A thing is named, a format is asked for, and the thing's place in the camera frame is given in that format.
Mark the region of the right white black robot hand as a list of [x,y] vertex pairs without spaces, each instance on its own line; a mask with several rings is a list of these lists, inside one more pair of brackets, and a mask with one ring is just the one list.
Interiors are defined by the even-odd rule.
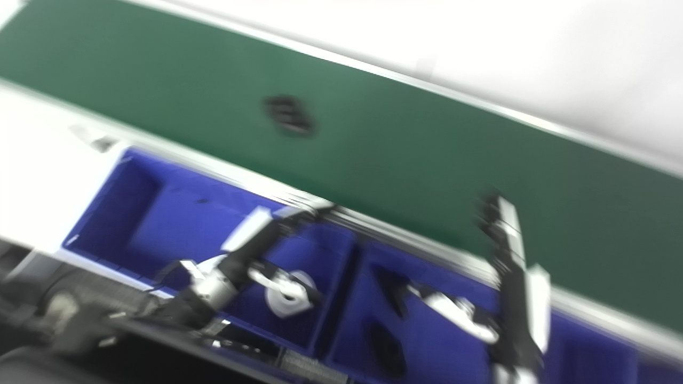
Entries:
[[492,241],[498,281],[498,314],[464,297],[410,283],[408,294],[489,348],[495,383],[537,383],[551,334],[551,278],[540,265],[527,265],[519,216],[501,194],[483,200],[480,228]]

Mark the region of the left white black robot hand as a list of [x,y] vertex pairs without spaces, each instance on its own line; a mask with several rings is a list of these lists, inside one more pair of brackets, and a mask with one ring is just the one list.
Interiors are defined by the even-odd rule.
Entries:
[[320,303],[323,294],[318,289],[266,260],[266,256],[280,240],[295,234],[304,224],[319,221],[334,206],[286,206],[275,212],[256,207],[228,238],[225,257],[216,266],[223,286],[217,289],[211,307],[224,309],[251,283],[310,305]]

